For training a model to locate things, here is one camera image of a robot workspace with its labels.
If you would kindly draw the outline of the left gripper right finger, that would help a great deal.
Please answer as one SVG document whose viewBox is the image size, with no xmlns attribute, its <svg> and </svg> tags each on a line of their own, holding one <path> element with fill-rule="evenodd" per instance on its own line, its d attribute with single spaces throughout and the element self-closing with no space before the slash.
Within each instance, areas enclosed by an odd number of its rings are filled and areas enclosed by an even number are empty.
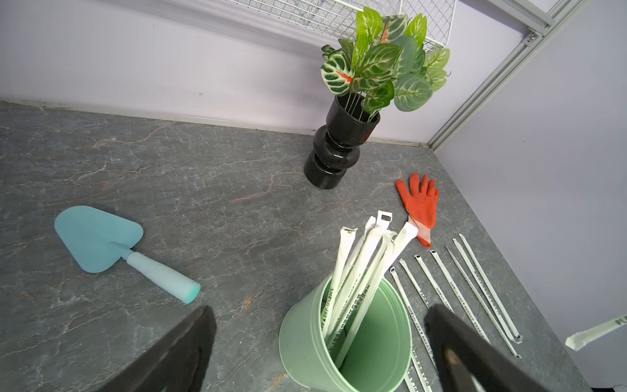
<svg viewBox="0 0 627 392">
<path fill-rule="evenodd" d="M 426 334 L 444 391 L 545 391 L 445 305 L 432 305 Z"/>
</svg>

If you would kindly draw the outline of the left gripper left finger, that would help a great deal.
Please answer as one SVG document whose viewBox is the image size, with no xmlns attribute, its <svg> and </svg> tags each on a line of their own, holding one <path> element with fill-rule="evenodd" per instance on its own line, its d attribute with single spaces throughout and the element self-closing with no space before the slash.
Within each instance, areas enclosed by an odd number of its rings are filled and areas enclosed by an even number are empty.
<svg viewBox="0 0 627 392">
<path fill-rule="evenodd" d="M 216 334 L 213 309 L 203 305 L 100 390 L 199 391 Z"/>
</svg>

